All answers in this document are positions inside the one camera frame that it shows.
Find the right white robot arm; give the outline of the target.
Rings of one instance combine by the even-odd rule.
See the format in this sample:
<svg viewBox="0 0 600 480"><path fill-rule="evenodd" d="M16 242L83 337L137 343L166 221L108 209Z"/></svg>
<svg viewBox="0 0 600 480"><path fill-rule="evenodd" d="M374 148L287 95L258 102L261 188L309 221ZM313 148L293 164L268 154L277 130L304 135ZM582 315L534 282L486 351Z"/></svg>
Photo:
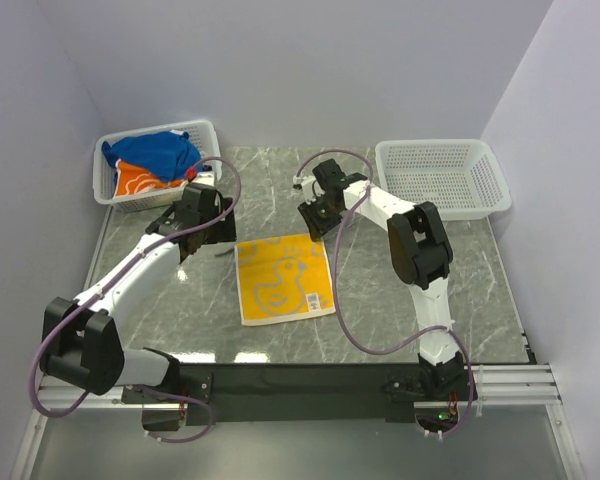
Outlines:
<svg viewBox="0 0 600 480"><path fill-rule="evenodd" d="M442 399L468 377L466 355L453 331L448 277L453 251L436 206L402 200L373 184L361 173L347 175L333 159L318 164L309 176L296 174L293 188L304 202L298 207L313 241L344 227L358 213L382 228L388 237L391 265L411 295L419 331L396 347L373 350L362 346L338 318L347 339L370 355L389 355L417 340L418 397Z"/></svg>

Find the yellow duck towel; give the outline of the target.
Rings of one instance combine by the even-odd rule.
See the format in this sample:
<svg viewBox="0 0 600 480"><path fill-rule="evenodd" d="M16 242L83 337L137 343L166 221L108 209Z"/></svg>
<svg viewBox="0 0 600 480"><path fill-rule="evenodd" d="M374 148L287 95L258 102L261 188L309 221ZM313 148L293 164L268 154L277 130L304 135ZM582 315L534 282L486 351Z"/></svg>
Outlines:
<svg viewBox="0 0 600 480"><path fill-rule="evenodd" d="M241 324L260 327L335 312L329 260L307 234L240 242L234 247Z"/></svg>

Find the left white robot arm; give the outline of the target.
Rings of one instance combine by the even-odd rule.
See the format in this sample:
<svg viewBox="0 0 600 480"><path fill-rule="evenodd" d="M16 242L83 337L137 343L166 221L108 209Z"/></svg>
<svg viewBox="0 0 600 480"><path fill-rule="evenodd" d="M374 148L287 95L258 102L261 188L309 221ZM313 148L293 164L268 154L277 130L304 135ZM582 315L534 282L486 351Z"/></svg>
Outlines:
<svg viewBox="0 0 600 480"><path fill-rule="evenodd" d="M236 239L237 200L213 187L188 184L180 200L151 222L130 253L72 300L54 299L44 312L34 364L44 374L103 395L141 385L157 401L173 400L184 381L172 355L125 349L119 326L164 277L205 245Z"/></svg>

